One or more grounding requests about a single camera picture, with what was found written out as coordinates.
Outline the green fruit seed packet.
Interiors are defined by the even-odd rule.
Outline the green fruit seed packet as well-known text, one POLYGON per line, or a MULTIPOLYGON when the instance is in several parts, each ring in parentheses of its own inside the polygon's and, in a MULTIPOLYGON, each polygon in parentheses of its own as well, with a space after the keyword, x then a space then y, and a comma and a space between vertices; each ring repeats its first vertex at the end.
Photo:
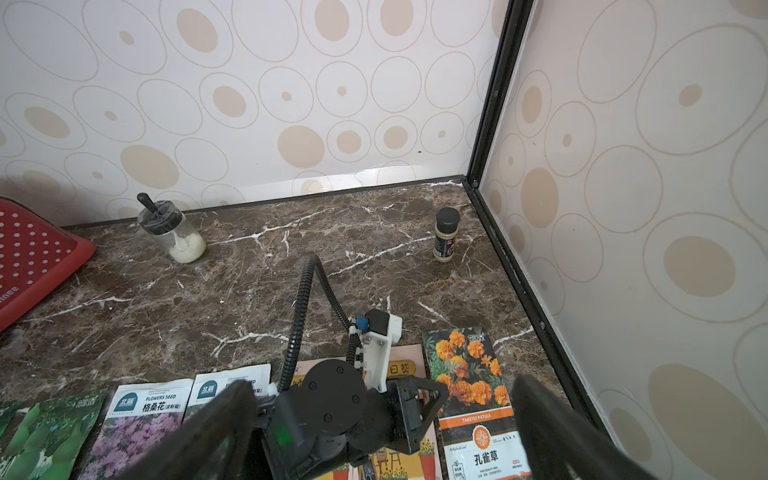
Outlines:
POLYGON ((96 390, 34 404, 1 449, 1 477, 69 479, 106 397, 96 390))

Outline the orange marigold seed packet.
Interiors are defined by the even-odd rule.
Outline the orange marigold seed packet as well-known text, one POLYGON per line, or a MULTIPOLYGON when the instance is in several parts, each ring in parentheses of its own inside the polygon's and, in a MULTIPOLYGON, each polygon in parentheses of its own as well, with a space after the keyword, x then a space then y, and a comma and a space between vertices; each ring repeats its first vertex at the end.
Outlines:
POLYGON ((448 477, 530 478, 510 390, 490 337, 480 327, 436 330, 424 334, 423 346, 430 378, 448 388, 439 413, 448 477))

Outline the dark spice bottle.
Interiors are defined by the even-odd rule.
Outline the dark spice bottle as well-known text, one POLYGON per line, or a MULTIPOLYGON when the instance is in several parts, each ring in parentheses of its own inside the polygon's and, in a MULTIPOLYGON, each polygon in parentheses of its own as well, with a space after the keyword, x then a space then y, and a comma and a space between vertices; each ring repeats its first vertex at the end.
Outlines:
POLYGON ((460 213, 455 208, 443 207, 436 213, 433 255, 438 261, 445 263, 452 259, 459 222, 460 213))

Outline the red polka dot toaster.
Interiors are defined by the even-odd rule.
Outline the red polka dot toaster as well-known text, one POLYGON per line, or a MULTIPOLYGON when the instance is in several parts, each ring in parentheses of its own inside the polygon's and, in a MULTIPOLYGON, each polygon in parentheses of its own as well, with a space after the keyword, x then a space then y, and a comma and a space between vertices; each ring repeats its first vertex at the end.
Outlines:
POLYGON ((1 329, 6 330, 94 255, 93 243, 1 198, 1 329))

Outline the small glass jar black lid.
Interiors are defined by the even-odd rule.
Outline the small glass jar black lid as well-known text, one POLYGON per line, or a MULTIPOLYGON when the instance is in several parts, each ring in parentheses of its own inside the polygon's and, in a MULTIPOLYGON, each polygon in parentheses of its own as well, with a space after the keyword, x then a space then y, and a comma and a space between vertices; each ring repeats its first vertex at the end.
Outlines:
POLYGON ((188 264, 203 256, 206 241, 172 201, 154 201, 145 192, 138 193, 137 200, 143 206, 139 225, 173 260, 188 264))

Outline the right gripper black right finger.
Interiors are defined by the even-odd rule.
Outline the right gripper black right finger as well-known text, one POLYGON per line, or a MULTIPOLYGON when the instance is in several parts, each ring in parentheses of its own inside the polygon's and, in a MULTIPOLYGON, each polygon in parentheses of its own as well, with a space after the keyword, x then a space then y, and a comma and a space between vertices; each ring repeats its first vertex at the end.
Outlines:
POLYGON ((511 403, 535 479, 652 477, 533 376, 515 379, 511 403))

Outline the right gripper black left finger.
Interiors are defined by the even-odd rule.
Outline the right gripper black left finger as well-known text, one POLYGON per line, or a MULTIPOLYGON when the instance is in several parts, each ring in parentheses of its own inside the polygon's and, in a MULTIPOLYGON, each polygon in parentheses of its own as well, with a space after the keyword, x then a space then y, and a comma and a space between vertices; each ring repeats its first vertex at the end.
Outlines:
POLYGON ((121 479, 238 479, 249 450, 256 397, 237 380, 153 447, 121 479))

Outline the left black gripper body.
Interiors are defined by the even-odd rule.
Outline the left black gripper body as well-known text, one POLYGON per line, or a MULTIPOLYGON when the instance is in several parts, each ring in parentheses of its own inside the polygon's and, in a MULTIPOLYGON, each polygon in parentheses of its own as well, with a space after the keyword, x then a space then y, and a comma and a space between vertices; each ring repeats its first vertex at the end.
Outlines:
MULTIPOLYGON (((437 394, 428 403, 433 423, 448 399, 437 381, 414 384, 437 394)), ((394 444, 400 415, 386 395, 368 388, 363 376, 338 359, 313 366, 299 384, 257 399, 257 432, 273 479, 314 479, 349 463, 357 466, 381 447, 394 444)))

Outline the pink cosmos flower seed packet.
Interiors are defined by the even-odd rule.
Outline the pink cosmos flower seed packet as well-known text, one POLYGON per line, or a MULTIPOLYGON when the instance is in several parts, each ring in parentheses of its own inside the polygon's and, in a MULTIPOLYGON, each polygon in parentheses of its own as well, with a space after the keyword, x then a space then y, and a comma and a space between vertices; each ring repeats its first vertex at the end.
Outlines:
POLYGON ((189 378, 121 385, 91 448, 82 479, 115 479, 181 425, 192 390, 189 378))

